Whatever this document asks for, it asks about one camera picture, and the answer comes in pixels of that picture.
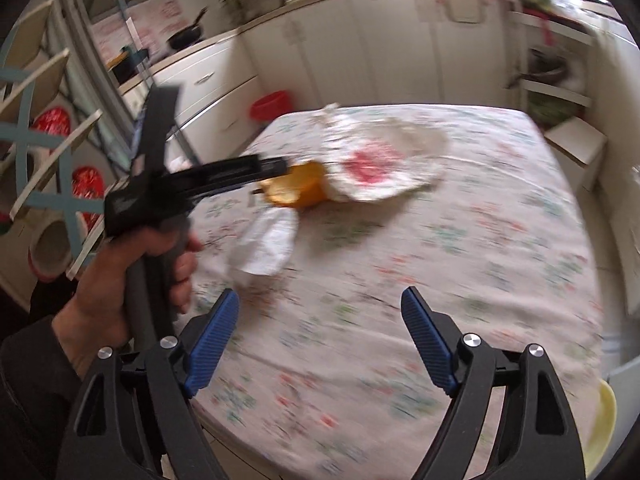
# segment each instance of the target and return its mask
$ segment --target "frying pan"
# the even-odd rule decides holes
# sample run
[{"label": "frying pan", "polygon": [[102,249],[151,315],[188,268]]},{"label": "frying pan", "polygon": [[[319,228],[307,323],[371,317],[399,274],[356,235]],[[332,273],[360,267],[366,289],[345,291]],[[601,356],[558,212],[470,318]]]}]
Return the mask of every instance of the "frying pan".
[{"label": "frying pan", "polygon": [[200,20],[207,12],[208,7],[202,9],[196,19],[189,27],[185,27],[176,32],[172,37],[167,40],[169,46],[174,50],[182,50],[192,45],[202,37],[202,27],[200,26]]}]

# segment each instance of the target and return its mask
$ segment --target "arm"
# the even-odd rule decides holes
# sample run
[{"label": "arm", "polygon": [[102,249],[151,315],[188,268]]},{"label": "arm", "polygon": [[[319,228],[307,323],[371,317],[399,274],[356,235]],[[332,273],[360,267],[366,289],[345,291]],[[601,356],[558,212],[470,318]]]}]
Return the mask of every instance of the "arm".
[{"label": "arm", "polygon": [[[0,477],[53,478],[66,420],[97,351],[129,340],[125,272],[143,254],[158,256],[174,234],[143,228],[105,244],[78,283],[75,296],[47,317],[8,338],[0,349]],[[175,263],[171,298],[186,312],[196,267],[192,238]]]}]

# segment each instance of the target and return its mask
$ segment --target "floral pattern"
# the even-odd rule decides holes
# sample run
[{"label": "floral pattern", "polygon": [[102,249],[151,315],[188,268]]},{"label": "floral pattern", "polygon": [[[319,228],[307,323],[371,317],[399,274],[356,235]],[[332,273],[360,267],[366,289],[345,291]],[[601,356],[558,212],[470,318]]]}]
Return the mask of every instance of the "floral pattern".
[{"label": "floral pattern", "polygon": [[[380,203],[301,212],[287,268],[237,289],[238,328],[194,408],[285,478],[411,478],[449,404],[400,316],[402,290],[415,285],[463,332],[516,351],[543,345],[585,440],[598,399],[602,313],[590,244],[542,135],[523,113],[498,108],[347,112],[443,129],[441,181]],[[248,153],[313,158],[321,128],[313,115],[278,118]],[[250,191],[203,200],[194,211],[206,248],[193,278],[196,301],[181,323],[230,285],[225,255],[257,211]],[[492,399],[469,476],[484,468],[499,413]]]}]

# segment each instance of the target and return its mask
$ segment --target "tile floor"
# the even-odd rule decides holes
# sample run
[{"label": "tile floor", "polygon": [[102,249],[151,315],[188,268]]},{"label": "tile floor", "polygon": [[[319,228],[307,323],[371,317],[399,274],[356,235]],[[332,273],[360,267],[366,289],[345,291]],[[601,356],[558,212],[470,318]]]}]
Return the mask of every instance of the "tile floor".
[{"label": "tile floor", "polygon": [[[604,308],[602,366],[608,372],[640,354],[640,322],[626,317],[624,283],[613,234],[594,195],[581,190],[578,204],[596,259],[600,295]],[[222,443],[205,431],[220,465],[230,480],[288,480],[273,466],[244,450]]]}]

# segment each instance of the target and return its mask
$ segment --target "kitchen counter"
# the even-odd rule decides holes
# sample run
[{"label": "kitchen counter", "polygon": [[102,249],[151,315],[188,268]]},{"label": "kitchen counter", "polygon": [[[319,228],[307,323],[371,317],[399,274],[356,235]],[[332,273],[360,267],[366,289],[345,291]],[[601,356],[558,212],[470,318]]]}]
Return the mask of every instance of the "kitchen counter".
[{"label": "kitchen counter", "polygon": [[[151,73],[155,74],[160,70],[167,68],[168,66],[172,65],[175,62],[180,61],[181,59],[184,59],[185,57],[190,56],[191,54],[195,54],[196,52],[198,52],[199,50],[202,50],[203,48],[207,48],[208,46],[211,46],[217,43],[222,43],[223,41],[226,41],[229,38],[238,36],[243,32],[251,30],[252,28],[257,27],[258,25],[268,22],[269,20],[273,20],[274,18],[282,16],[283,14],[287,14],[292,10],[301,9],[302,7],[311,6],[318,2],[324,2],[324,1],[325,0],[296,0],[294,2],[291,2],[290,4],[286,4],[276,10],[273,10],[272,12],[268,12],[267,14],[264,14],[259,18],[256,18],[255,20],[250,21],[245,25],[242,25],[241,27],[235,28],[227,32],[223,32],[222,34],[214,36],[213,38],[208,38],[204,41],[201,41],[198,44],[192,45],[189,48],[181,50],[180,52],[177,52],[176,54],[173,54],[172,56],[169,56],[163,59],[162,61],[159,61],[158,63],[156,63],[151,67]],[[137,86],[141,82],[142,82],[142,78],[140,76],[133,77],[132,79],[128,80],[126,83],[120,86],[119,88],[120,94],[124,95],[127,91],[131,90],[133,87]]]}]

